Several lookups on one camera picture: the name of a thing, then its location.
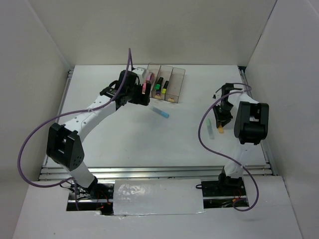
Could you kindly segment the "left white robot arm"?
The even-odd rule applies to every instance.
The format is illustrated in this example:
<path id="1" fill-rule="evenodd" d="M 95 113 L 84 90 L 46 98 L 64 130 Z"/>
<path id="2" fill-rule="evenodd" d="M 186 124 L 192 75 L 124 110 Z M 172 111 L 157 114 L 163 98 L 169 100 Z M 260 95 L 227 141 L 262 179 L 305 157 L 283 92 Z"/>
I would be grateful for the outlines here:
<path id="1" fill-rule="evenodd" d="M 99 186 L 98 179 L 84 163 L 83 141 L 102 120 L 126 103 L 147 106 L 151 89 L 150 81 L 141 83 L 137 73 L 123 70 L 119 79 L 103 89 L 85 112 L 49 128 L 47 156 L 69 173 L 86 198 L 94 198 Z"/>

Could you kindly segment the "black yellow highlighter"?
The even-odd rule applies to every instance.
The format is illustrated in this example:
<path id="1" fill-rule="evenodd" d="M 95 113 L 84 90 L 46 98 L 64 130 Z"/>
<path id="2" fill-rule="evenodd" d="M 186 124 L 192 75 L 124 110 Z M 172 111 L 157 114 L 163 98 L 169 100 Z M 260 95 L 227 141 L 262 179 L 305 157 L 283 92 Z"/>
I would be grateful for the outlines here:
<path id="1" fill-rule="evenodd" d="M 161 90 L 161 93 L 162 93 L 162 94 L 166 94 L 168 85 L 169 85 L 169 81 L 165 81 L 164 86 L 163 86 L 163 88 L 162 88 L 162 90 Z"/>

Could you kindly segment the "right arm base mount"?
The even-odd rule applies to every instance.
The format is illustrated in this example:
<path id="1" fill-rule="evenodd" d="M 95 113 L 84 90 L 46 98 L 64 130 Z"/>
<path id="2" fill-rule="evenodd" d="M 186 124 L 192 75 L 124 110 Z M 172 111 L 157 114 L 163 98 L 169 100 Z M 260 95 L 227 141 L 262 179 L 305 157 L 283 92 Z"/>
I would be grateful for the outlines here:
<path id="1" fill-rule="evenodd" d="M 231 179 L 220 174 L 218 180 L 201 181 L 195 187 L 202 191 L 205 209 L 249 206 L 242 177 Z"/>

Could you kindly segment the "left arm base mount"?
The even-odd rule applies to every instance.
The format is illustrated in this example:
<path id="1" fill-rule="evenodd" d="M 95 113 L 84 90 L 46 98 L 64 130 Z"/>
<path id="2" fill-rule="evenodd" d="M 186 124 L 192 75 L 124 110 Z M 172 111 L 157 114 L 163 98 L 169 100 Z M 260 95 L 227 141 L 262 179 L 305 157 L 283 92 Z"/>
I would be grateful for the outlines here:
<path id="1" fill-rule="evenodd" d="M 114 186 L 114 183 L 99 183 L 94 192 L 89 193 L 78 184 L 75 188 L 73 182 L 60 185 L 69 193 L 66 211 L 97 211 L 104 216 L 113 215 Z"/>

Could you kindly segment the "clear green highlighter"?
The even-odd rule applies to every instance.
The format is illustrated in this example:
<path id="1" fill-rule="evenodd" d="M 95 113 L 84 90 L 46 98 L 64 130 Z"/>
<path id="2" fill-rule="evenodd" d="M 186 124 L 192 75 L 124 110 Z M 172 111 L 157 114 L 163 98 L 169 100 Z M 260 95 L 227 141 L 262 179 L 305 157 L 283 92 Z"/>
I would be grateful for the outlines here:
<path id="1" fill-rule="evenodd" d="M 210 119 L 206 119 L 206 127 L 207 127 L 207 132 L 208 132 L 209 139 L 213 140 L 214 139 L 214 133 L 213 133 L 213 128 L 212 128 L 212 124 L 211 124 L 211 120 Z"/>

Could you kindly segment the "pink cap pen bundle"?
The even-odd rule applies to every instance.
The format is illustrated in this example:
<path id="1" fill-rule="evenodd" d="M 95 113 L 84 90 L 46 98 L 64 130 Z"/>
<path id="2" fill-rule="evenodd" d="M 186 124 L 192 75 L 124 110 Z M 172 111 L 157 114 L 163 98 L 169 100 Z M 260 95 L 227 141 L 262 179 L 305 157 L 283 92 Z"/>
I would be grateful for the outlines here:
<path id="1" fill-rule="evenodd" d="M 154 80 L 155 80 L 155 74 L 152 73 L 152 72 L 149 72 L 147 74 L 147 77 L 146 77 L 143 85 L 142 85 L 142 94 L 145 94 L 145 83 L 151 83 L 152 84 L 154 82 Z"/>

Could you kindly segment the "clear orange highlighter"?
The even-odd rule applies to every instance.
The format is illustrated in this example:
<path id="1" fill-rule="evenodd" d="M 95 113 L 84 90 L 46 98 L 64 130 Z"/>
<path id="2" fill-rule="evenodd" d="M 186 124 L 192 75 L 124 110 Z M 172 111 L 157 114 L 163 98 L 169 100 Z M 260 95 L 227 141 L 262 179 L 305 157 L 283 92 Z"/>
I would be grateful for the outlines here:
<path id="1" fill-rule="evenodd" d="M 223 127 L 222 127 L 222 126 L 218 127 L 217 129 L 218 129 L 218 132 L 219 132 L 219 133 L 224 133 L 224 130 L 223 130 Z"/>

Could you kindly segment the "black green highlighter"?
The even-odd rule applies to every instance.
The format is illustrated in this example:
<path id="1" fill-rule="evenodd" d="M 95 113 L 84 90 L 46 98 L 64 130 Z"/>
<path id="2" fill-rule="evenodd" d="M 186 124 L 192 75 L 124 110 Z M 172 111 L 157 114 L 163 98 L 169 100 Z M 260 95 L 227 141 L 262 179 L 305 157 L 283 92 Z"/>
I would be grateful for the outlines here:
<path id="1" fill-rule="evenodd" d="M 163 82 L 163 77 L 160 77 L 155 85 L 155 90 L 156 91 L 160 91 L 161 90 L 161 85 L 162 85 L 162 82 Z"/>

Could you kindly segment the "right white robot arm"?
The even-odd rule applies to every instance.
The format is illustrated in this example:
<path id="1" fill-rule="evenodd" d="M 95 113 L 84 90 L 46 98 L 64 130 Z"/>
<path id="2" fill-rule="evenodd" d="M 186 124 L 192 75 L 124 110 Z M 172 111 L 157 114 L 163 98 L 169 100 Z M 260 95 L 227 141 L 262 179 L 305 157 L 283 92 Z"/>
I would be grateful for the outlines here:
<path id="1" fill-rule="evenodd" d="M 221 102 L 213 107 L 216 127 L 223 128 L 232 119 L 234 136 L 238 139 L 235 162 L 229 161 L 219 175 L 217 189 L 222 195 L 229 195 L 235 187 L 242 184 L 243 167 L 249 161 L 249 154 L 267 137 L 269 123 L 269 105 L 252 99 L 233 83 L 221 87 Z"/>

